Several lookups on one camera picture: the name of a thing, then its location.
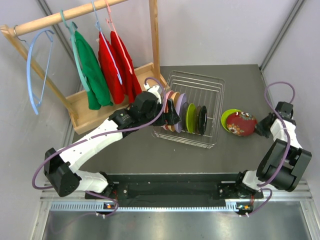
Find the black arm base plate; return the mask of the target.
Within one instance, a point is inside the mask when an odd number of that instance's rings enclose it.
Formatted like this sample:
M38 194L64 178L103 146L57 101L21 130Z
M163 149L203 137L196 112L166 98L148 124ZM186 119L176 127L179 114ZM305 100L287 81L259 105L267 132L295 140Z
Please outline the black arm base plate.
M100 195L116 200L133 200L137 197L199 196L213 200L261 198L256 190L240 187L236 183L217 181L156 181L156 182L112 182Z

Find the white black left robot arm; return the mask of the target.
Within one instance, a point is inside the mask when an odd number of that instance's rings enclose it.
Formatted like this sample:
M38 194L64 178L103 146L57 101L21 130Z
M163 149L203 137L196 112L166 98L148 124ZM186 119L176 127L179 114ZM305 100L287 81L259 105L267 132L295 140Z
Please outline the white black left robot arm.
M73 146L66 150L47 150L43 173L60 197L75 191L90 191L109 198L114 187L107 175L82 171L80 167L107 146L146 127L148 123L152 126L175 125L180 120L171 98L160 100L154 93L143 91L128 107L116 110Z

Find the wooden clothes rack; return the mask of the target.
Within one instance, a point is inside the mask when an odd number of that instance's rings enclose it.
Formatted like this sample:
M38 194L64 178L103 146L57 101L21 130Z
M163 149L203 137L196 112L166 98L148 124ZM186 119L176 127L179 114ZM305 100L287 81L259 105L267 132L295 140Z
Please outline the wooden clothes rack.
M43 84L48 86L58 99L63 103L65 108L68 110L68 114L73 125L74 131L77 134L83 134L98 125L103 120L111 115L115 110L125 106L128 103L125 100L123 103L106 106L102 109L94 112L89 108L85 107L88 102L88 97L85 91L88 90L87 79L81 71L81 63L77 54L74 55L76 69L80 77L80 82L84 90L72 94L68 97L64 97L58 87L52 82L47 75L47 70L42 69L38 62L32 58L32 51L34 40L30 43L29 48L21 43L19 36L32 33L37 31L39 34L49 32L49 27L52 27L58 23L66 23L68 20L80 17L96 10L109 9L110 6L119 4L118 0L97 0L92 3L84 4L60 13L55 13L43 18L39 18L34 21L30 21L15 27L9 28L7 25L1 25L0 31L7 38L7 40L15 47L20 55L26 60L27 71L34 70L36 74L43 80ZM151 25L151 38L152 38L152 51L153 51L153 62L145 64L134 70L139 84L144 85L145 81L143 77L154 77L159 80L159 85L162 87L167 86L166 80L160 73L160 54L159 54L159 29L158 29L158 3L155 0L149 1L149 13L150 13L150 25Z

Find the green shirt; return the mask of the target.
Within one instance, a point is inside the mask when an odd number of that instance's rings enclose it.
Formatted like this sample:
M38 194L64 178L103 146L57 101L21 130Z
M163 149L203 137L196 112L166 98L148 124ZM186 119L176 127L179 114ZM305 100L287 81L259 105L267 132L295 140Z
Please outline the green shirt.
M78 31L75 31L74 36L82 72L87 79L89 87L89 91L86 92L88 108L90 110L99 110L101 107L113 106L107 82L94 50Z

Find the red shirt left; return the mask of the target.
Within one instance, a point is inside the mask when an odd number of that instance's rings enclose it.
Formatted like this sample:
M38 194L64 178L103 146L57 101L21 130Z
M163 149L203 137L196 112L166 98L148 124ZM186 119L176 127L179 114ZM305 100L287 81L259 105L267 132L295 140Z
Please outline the red shirt left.
M117 53L103 33L99 33L98 60L112 96L113 102L118 105L125 99L124 86L120 83L121 71L118 68Z

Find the red shirt right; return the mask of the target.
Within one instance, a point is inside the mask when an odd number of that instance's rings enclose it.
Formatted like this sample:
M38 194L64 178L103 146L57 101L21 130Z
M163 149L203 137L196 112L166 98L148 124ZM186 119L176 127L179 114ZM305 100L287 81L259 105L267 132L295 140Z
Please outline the red shirt right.
M127 51L125 44L123 43L122 39L120 38L120 40L122 41L123 47L124 47L125 54L128 58L128 61L131 65L131 68L133 70L133 75L131 75L129 68L128 68L128 65L127 65L127 62L123 56L123 52L121 50L121 47L119 45L119 42L116 38L114 31L112 31L110 33L110 40L111 40L111 46L115 50L115 54L116 54L118 70L119 70L119 73L120 73L120 76L122 79L123 93L128 96L128 102L131 104L134 102L137 95L139 95L142 92L140 83L139 83L138 78L137 78L135 71L134 71L133 61L130 57L130 54Z

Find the red floral plate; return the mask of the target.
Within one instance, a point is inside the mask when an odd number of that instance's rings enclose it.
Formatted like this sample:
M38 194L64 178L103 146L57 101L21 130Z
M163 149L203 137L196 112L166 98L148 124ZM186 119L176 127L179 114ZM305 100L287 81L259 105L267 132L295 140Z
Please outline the red floral plate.
M257 123L257 119L252 114L243 111L234 112L226 119L227 129L241 137L252 135Z

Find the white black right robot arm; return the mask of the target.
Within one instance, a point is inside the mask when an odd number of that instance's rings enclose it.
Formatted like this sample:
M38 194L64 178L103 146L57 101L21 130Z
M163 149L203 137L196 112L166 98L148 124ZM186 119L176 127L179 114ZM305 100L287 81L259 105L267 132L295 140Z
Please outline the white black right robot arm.
M272 136L273 144L257 170L238 173L233 185L233 192L237 197L255 195L263 183L287 192L292 192L297 187L312 154L303 149L297 140L293 113L291 103L280 101L273 113L256 124L255 132L266 138Z

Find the yellow plastic plate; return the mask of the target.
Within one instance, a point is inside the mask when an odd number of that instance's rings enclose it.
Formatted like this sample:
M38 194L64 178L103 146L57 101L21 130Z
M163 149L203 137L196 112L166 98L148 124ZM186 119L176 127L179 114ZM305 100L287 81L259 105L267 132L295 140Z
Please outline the yellow plastic plate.
M178 98L180 97L180 92L174 92L174 91L169 91L168 92L168 98L173 100L173 106L175 107L178 101ZM173 125L167 125L167 128L171 131L175 131L175 127Z

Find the pink plastic plate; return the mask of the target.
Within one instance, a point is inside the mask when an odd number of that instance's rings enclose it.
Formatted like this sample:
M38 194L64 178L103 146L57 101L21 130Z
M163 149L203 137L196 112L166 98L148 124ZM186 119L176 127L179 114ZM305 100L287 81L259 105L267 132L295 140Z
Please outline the pink plastic plate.
M170 90L166 93L166 102L165 102L164 113L168 112L168 99L170 99L173 94L174 94L174 92L172 90ZM166 131L169 130L169 128L166 124L163 125L162 128L165 129Z

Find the dark plate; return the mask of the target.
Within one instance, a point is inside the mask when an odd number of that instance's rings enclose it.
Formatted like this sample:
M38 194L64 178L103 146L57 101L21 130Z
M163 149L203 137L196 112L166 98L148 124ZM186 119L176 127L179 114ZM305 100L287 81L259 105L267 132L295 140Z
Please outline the dark plate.
M200 117L200 111L201 111L201 106L197 106L195 110L195 115L194 115L194 132L196 134L199 134L199 117Z

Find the pink hanger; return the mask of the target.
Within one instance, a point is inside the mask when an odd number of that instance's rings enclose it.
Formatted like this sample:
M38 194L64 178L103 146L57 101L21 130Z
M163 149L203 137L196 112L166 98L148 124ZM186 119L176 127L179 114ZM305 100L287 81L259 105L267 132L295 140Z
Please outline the pink hanger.
M131 75L133 75L133 70L132 70L131 64L129 62L129 59L127 58L124 46L122 44L122 41L121 41L121 39L120 39L120 37L119 37L119 35L117 33L117 30L116 30L115 25L114 25L113 20L112 20L110 5L109 5L107 0L104 0L104 2L106 4L106 9L107 9L107 14L108 14L108 18L106 18L105 21L107 22L107 24L109 26L109 29L115 33L116 39L117 39L117 41L118 41L118 43L120 45L121 51L123 53L123 57L124 57L124 59L125 59L125 61L127 63L127 66L129 68L129 72L130 72Z

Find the black plate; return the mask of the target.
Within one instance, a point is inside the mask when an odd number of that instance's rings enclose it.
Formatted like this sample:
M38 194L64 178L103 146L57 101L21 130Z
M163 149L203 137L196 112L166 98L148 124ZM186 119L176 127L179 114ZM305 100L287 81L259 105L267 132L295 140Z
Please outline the black plate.
M200 135L204 135L206 128L207 128L207 107L204 105L201 107L199 112L199 119L198 119L198 131Z

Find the teal hanger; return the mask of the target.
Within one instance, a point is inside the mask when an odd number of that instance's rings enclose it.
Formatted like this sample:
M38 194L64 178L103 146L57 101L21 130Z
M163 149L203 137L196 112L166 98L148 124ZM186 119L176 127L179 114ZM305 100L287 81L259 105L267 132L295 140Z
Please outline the teal hanger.
M73 52L73 56L74 56L74 60L75 60L75 65L76 65L76 69L80 78L80 82L84 88L84 90L86 92L90 91L89 85L88 85L88 81L87 78L85 77L85 75L83 74L82 71L82 65L81 65L81 61L79 58L79 53L78 53L78 49L76 46L76 30L78 29L77 25L72 21L70 24L67 23L65 16L64 16L64 12L61 9L60 10L60 16L62 19L63 24L65 25L65 27L68 29L69 34L70 34L70 41L71 41L71 46L72 46L72 52Z

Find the red shirt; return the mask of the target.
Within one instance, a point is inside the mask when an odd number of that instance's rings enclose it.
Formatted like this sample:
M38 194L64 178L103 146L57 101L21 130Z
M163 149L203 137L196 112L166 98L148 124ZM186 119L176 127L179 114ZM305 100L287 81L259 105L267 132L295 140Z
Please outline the red shirt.
M121 71L118 68L117 53L103 33L99 33L98 60L112 96L113 102L118 105L125 99L124 86L120 83Z
M111 40L111 46L115 50L115 54L116 54L118 70L119 70L119 73L120 73L120 76L122 79L123 93L128 96L128 102L131 104L134 102L137 95L139 95L142 92L140 83L139 83L138 78L137 78L135 71L134 71L133 61L130 57L130 54L127 51L125 44L123 43L122 39L120 38L120 40L122 41L123 47L124 47L125 54L128 58L128 61L131 65L131 68L133 70L133 75L131 75L129 68L128 68L128 65L127 65L127 62L123 56L123 52L121 50L121 47L119 45L119 42L116 38L114 31L112 31L110 33L110 40Z

